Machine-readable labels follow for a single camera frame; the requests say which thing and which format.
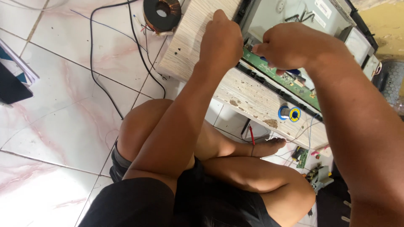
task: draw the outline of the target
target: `solder wire spool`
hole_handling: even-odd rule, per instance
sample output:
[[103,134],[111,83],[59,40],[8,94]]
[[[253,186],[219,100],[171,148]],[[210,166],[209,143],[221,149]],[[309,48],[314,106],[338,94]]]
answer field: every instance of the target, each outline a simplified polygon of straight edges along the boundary
[[278,111],[278,117],[281,120],[290,119],[291,122],[297,122],[300,119],[301,110],[299,107],[289,109],[287,106],[282,106]]
[[174,31],[181,19],[181,5],[178,0],[145,0],[143,13],[147,25],[156,33]]

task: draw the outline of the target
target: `person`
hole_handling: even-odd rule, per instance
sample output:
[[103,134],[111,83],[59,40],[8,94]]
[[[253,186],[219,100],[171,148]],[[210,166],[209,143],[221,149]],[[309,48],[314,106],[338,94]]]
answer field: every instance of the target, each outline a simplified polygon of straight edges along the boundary
[[[148,101],[125,117],[112,151],[115,183],[95,198],[80,227],[290,227],[307,214],[315,202],[309,183],[291,168],[259,159],[276,153],[284,139],[237,143],[204,122],[242,47],[238,25],[216,11],[178,97]],[[279,74],[303,67],[313,80],[350,190],[350,225],[403,226],[404,123],[344,43],[302,23],[283,23],[253,52]]]

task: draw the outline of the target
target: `leg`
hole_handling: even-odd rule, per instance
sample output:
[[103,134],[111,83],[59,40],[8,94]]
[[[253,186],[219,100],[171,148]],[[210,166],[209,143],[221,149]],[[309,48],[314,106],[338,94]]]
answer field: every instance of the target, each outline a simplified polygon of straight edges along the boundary
[[302,219],[316,195],[295,170],[258,158],[213,158],[202,162],[205,172],[239,189],[260,193],[268,214],[282,227]]
[[[117,149],[123,158],[133,162],[150,133],[173,101],[154,99],[131,110],[122,122],[119,131]],[[253,156],[265,157],[276,153],[285,145],[281,140],[270,140],[268,143],[255,145]],[[195,156],[207,160],[222,156],[251,156],[253,146],[249,143],[237,143],[204,122],[201,134],[195,147]],[[188,168],[194,165],[191,158]]]

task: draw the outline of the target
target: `hand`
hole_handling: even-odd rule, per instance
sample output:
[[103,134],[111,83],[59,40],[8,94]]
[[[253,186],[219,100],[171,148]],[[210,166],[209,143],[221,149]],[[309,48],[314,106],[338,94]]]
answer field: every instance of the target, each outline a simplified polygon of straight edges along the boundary
[[310,70],[327,54],[353,59],[342,41],[300,22],[282,23],[269,29],[263,43],[255,45],[252,51],[264,56],[270,67],[277,67],[277,74],[283,74],[283,69]]
[[204,67],[226,74],[243,56],[243,37],[238,24],[230,21],[223,10],[213,15],[202,37],[199,62]]

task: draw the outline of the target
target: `foot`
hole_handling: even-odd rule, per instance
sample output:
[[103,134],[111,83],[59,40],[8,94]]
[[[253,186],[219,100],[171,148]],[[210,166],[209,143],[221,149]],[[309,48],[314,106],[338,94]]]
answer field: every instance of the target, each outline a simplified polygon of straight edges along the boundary
[[252,151],[252,156],[257,158],[267,157],[275,154],[280,148],[286,145],[286,140],[282,138],[272,138],[265,143],[258,143]]

